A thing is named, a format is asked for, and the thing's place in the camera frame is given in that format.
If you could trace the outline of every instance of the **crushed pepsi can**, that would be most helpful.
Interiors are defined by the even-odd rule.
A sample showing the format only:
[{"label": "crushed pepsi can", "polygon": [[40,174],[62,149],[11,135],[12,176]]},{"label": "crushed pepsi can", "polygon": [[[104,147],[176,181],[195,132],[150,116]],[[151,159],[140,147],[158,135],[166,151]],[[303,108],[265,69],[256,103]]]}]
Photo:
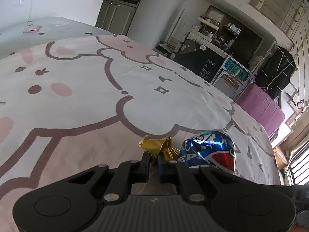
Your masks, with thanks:
[{"label": "crushed pepsi can", "polygon": [[234,174],[236,154],[233,140],[219,131],[205,131],[186,139],[181,147],[178,162],[188,167],[212,165]]}]

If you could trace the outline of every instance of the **wall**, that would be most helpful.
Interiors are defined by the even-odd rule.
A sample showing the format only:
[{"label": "wall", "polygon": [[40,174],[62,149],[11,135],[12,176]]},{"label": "wall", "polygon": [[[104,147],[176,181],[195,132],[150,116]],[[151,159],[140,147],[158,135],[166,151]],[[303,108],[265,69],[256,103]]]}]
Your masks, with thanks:
[{"label": "wall", "polygon": [[179,11],[179,14],[176,17],[176,20],[174,21],[168,36],[171,34],[175,24],[177,23],[177,19],[179,18],[181,12],[184,10],[177,26],[173,31],[173,34],[171,35],[172,37],[183,41],[185,34],[187,34],[192,26],[196,24],[198,16],[206,13],[209,6],[210,3],[205,0],[186,0]]},{"label": "wall", "polygon": [[255,25],[260,25],[264,30],[271,33],[280,46],[287,49],[292,47],[292,42],[277,26],[248,4],[250,0],[214,0],[214,3],[220,5],[226,11],[236,13],[240,21],[243,21],[249,28],[255,29]]},{"label": "wall", "polygon": [[[33,0],[30,20],[44,17],[65,17],[95,25],[103,0]],[[17,0],[0,0],[0,29],[27,22],[31,0],[22,6]]]},{"label": "wall", "polygon": [[141,0],[127,36],[155,48],[164,39],[185,0]]}]

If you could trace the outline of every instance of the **purple fabric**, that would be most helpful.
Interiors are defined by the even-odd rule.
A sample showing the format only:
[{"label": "purple fabric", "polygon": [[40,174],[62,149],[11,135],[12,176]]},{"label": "purple fabric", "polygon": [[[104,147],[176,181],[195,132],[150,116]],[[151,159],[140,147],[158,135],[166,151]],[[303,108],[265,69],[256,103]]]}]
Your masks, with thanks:
[{"label": "purple fabric", "polygon": [[285,118],[282,110],[256,84],[247,86],[237,104],[265,128],[268,136],[279,128]]}]

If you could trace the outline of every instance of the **white sticker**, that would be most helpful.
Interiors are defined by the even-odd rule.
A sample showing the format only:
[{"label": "white sticker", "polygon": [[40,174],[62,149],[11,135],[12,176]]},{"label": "white sticker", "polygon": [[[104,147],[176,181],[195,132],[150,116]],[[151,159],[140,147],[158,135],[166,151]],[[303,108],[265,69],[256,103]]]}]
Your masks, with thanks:
[{"label": "white sticker", "polygon": [[200,49],[201,49],[202,51],[205,51],[207,48],[206,48],[204,45],[201,45],[201,46],[200,46]]}]

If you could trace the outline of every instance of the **brown dot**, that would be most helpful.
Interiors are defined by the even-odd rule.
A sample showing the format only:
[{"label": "brown dot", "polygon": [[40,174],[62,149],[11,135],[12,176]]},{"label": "brown dot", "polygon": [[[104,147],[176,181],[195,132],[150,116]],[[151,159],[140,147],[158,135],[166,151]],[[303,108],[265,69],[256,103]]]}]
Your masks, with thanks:
[{"label": "brown dot", "polygon": [[28,89],[28,92],[30,94],[36,94],[39,93],[42,90],[42,87],[39,85],[33,85]]},{"label": "brown dot", "polygon": [[20,71],[23,71],[26,67],[18,67],[15,72],[20,72]]}]

